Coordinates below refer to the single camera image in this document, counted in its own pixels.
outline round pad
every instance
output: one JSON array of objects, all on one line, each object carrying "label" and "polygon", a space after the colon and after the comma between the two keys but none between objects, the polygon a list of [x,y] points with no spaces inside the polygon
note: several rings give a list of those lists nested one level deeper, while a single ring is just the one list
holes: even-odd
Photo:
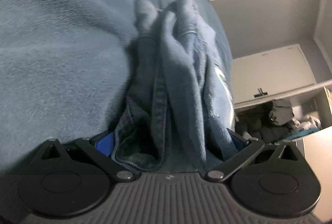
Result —
[{"label": "round pad", "polygon": [[309,213],[320,196],[315,175],[300,169],[288,173],[282,165],[272,167],[254,164],[236,173],[231,181],[234,196],[261,215],[286,218]]},{"label": "round pad", "polygon": [[22,177],[18,193],[27,207],[41,215],[69,217],[83,213],[99,204],[110,188],[107,175],[86,163],[59,164],[49,159],[46,166],[35,171]]}]

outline blue plastic piece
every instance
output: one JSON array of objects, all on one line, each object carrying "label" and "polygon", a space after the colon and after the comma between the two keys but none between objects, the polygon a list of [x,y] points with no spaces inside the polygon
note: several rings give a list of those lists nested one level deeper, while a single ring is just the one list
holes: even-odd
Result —
[{"label": "blue plastic piece", "polygon": [[230,134],[230,137],[232,138],[233,143],[235,144],[236,149],[239,152],[243,150],[247,146],[246,141],[238,134],[236,134],[234,131],[231,131],[230,129],[227,130],[228,133]]},{"label": "blue plastic piece", "polygon": [[98,140],[95,144],[95,148],[105,156],[109,157],[114,149],[114,133],[110,132]]}]

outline jeans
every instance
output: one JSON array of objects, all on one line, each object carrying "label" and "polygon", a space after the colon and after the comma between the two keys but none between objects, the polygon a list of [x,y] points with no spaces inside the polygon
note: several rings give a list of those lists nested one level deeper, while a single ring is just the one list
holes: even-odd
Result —
[{"label": "jeans", "polygon": [[138,66],[112,159],[138,171],[206,172],[237,149],[232,97],[215,32],[193,0],[163,11],[136,1]]}]

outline white shelf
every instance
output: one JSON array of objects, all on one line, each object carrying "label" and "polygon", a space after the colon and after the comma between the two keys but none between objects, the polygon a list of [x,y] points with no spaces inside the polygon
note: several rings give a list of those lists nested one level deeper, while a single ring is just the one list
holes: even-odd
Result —
[{"label": "white shelf", "polygon": [[302,103],[305,103],[307,100],[314,97],[316,94],[319,93],[319,90],[323,87],[332,85],[332,80],[328,80],[321,83],[316,83],[314,85],[305,86],[302,88],[290,90],[287,92],[271,95],[271,96],[263,96],[260,98],[256,98],[250,101],[245,101],[241,103],[234,104],[234,109],[245,109],[248,107],[260,105],[275,99],[281,99],[281,98],[288,98],[292,105],[300,105]]}]

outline blue blanket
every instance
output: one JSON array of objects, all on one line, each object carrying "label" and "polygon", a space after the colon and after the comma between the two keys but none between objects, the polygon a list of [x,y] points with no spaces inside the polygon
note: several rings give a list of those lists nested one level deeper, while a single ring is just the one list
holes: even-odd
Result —
[{"label": "blue blanket", "polygon": [[[163,9],[174,0],[148,1]],[[207,0],[195,2],[216,32],[228,82],[231,53],[224,30]],[[0,0],[2,173],[19,169],[48,138],[69,142],[115,127],[135,65],[130,49],[137,36],[133,3]],[[7,194],[12,182],[0,181],[0,215],[9,219],[20,217],[12,211],[15,191]],[[4,211],[5,205],[11,210]]]}]

